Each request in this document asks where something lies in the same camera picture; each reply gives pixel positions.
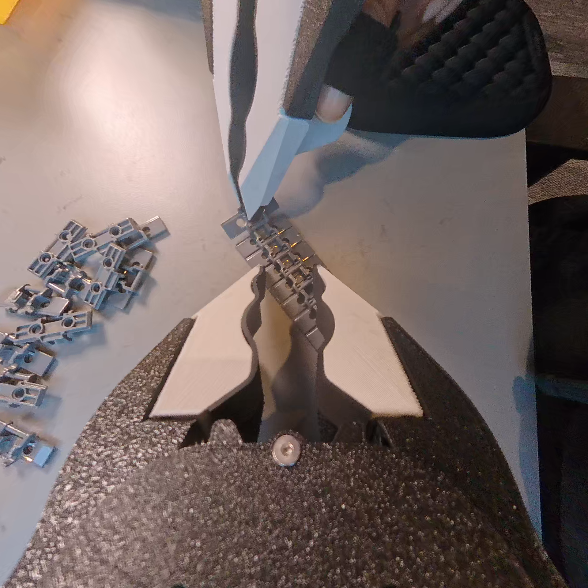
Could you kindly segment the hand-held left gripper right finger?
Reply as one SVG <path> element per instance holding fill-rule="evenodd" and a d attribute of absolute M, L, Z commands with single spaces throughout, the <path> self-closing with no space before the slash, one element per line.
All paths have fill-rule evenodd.
<path fill-rule="evenodd" d="M 319 410 L 327 418 L 422 417 L 423 408 L 383 316 L 325 267 L 317 267 L 321 347 Z"/>

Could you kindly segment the person's right hand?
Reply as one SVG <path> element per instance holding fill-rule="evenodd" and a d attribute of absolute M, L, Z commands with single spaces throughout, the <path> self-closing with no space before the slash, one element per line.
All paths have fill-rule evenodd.
<path fill-rule="evenodd" d="M 452 1 L 364 1 L 362 12 L 336 48 L 315 114 L 322 122 L 342 119 L 353 92 L 378 69 L 395 48 L 420 41 L 448 13 Z"/>

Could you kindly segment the grey desk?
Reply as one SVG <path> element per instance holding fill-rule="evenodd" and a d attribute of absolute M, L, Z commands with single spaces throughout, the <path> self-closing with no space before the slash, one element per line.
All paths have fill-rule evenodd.
<path fill-rule="evenodd" d="M 344 134 L 299 155 L 276 194 L 327 268 L 458 382 L 540 522 L 525 134 L 488 141 Z M 57 445 L 1 467 L 1 583 L 64 459 L 111 390 L 183 318 L 248 271 L 221 223 L 225 173 L 197 1 L 32 1 L 1 26 L 1 298 L 71 219 L 160 216 L 125 311 L 56 345 L 46 403 L 8 417 Z"/>

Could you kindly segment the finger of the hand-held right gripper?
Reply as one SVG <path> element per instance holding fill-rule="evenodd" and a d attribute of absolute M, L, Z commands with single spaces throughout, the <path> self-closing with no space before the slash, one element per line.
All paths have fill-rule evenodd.
<path fill-rule="evenodd" d="M 337 120 L 317 114 L 335 48 L 354 21 L 353 1 L 254 1 L 240 22 L 245 42 L 240 99 L 240 204 L 247 219 L 269 205 L 294 158 L 335 142 L 349 105 Z"/>
<path fill-rule="evenodd" d="M 245 158 L 245 122 L 254 92 L 254 2 L 212 2 L 213 87 L 226 173 L 245 211 L 239 173 Z"/>

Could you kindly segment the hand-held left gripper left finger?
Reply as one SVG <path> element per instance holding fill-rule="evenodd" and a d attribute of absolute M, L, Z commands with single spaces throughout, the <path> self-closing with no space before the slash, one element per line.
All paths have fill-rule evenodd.
<path fill-rule="evenodd" d="M 187 419 L 215 409 L 250 384 L 259 366 L 266 273 L 255 266 L 193 315 L 150 419 Z"/>

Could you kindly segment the pile of grey track links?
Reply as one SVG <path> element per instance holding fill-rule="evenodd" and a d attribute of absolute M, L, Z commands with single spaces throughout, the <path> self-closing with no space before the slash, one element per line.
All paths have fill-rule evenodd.
<path fill-rule="evenodd" d="M 88 333 L 104 306 L 125 310 L 153 265 L 148 246 L 167 233 L 160 217 L 126 217 L 98 232 L 72 219 L 57 232 L 28 266 L 40 287 L 24 284 L 1 301 L 20 320 L 1 332 L 2 409 L 41 407 L 55 363 L 48 348 Z"/>

